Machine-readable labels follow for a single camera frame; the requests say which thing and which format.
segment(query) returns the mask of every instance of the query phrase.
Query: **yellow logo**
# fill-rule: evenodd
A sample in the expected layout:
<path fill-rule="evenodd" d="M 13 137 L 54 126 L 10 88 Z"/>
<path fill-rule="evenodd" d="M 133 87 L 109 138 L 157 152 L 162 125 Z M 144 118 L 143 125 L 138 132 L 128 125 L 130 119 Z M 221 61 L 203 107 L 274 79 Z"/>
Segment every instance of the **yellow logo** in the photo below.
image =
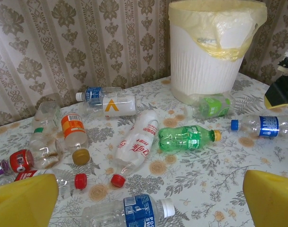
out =
<path fill-rule="evenodd" d="M 115 111 L 119 111 L 119 109 L 117 108 L 116 104 L 114 103 L 114 101 L 112 99 L 110 100 L 110 102 L 106 106 L 105 112 L 108 112 L 111 107 L 114 108 Z"/>

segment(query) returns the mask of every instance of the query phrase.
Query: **crushed plastic bottle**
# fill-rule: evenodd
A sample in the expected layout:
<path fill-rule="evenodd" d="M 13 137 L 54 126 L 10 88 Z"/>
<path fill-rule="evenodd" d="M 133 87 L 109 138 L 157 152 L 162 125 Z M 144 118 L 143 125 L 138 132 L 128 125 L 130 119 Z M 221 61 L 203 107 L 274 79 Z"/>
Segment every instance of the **crushed plastic bottle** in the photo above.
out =
<path fill-rule="evenodd" d="M 147 194 L 86 207 L 81 227 L 158 227 L 175 214 L 171 199 L 154 201 Z"/>
<path fill-rule="evenodd" d="M 43 128 L 37 128 L 29 141 L 28 149 L 13 153 L 0 162 L 0 175 L 10 175 L 35 169 L 48 169 L 60 162 L 63 149 L 60 142 L 43 134 Z"/>
<path fill-rule="evenodd" d="M 92 98 L 88 102 L 79 103 L 81 115 L 93 114 L 96 117 L 132 116 L 137 112 L 135 96 L 107 95 L 101 99 Z"/>
<path fill-rule="evenodd" d="M 33 130 L 44 128 L 44 134 L 56 132 L 61 118 L 61 108 L 56 101 L 43 102 L 40 104 L 33 120 Z"/>
<path fill-rule="evenodd" d="M 220 141 L 219 130 L 206 130 L 198 125 L 178 128 L 163 128 L 159 131 L 159 146 L 161 150 L 195 150 L 210 142 Z"/>
<path fill-rule="evenodd" d="M 185 105 L 188 118 L 223 117 L 234 112 L 235 99 L 229 93 L 200 96 L 192 105 Z"/>
<path fill-rule="evenodd" d="M 152 147 L 158 124 L 158 115 L 154 110 L 143 111 L 137 118 L 116 151 L 114 163 L 117 172 L 111 179 L 114 186 L 123 187 L 126 176 L 144 162 Z"/>
<path fill-rule="evenodd" d="M 231 130 L 240 130 L 251 137 L 288 138 L 288 115 L 278 117 L 248 115 L 241 121 L 231 120 Z"/>
<path fill-rule="evenodd" d="M 75 189 L 82 190 L 87 186 L 86 174 L 73 175 L 65 170 L 61 169 L 47 169 L 47 170 L 33 170 L 28 172 L 19 173 L 17 175 L 9 175 L 2 179 L 0 186 L 8 184 L 14 181 L 20 181 L 26 178 L 41 174 L 54 174 L 59 186 L 59 197 L 58 199 L 66 199 L 72 196 Z"/>
<path fill-rule="evenodd" d="M 79 115 L 70 113 L 61 120 L 64 140 L 67 148 L 72 153 L 73 162 L 82 166 L 89 162 L 88 137 Z"/>
<path fill-rule="evenodd" d="M 78 102 L 88 102 L 92 98 L 103 98 L 107 94 L 120 95 L 122 88 L 120 87 L 89 87 L 85 92 L 76 93 Z"/>

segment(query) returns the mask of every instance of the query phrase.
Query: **white trash can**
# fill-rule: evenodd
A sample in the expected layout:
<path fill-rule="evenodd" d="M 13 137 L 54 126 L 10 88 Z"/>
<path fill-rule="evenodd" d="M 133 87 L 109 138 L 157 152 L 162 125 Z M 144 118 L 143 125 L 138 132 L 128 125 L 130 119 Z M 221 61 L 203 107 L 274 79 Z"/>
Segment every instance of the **white trash can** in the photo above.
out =
<path fill-rule="evenodd" d="M 264 3 L 187 0 L 169 5 L 171 91 L 191 104 L 230 91 L 253 35 L 267 19 Z"/>

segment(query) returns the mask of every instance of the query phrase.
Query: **damask wallpaper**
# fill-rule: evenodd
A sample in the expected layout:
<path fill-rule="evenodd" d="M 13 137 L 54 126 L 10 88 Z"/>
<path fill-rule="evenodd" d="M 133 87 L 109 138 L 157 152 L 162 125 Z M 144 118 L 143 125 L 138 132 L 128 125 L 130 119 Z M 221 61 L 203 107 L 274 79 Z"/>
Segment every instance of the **damask wallpaper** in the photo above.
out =
<path fill-rule="evenodd" d="M 170 75 L 170 0 L 0 0 L 0 126 L 88 86 L 132 87 Z M 269 19 L 243 73 L 270 83 L 288 48 L 288 0 Z"/>

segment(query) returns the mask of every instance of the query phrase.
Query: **yellow bottle cap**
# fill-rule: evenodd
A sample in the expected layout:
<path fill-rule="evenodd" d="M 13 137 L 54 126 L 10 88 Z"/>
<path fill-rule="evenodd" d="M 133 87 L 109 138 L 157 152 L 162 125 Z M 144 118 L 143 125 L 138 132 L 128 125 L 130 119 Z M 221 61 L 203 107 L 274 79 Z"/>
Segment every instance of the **yellow bottle cap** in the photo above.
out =
<path fill-rule="evenodd" d="M 87 149 L 76 150 L 72 154 L 73 162 L 78 166 L 83 166 L 87 164 L 90 160 L 89 151 Z"/>
<path fill-rule="evenodd" d="M 215 141 L 221 140 L 221 132 L 219 130 L 214 130 L 215 133 Z"/>

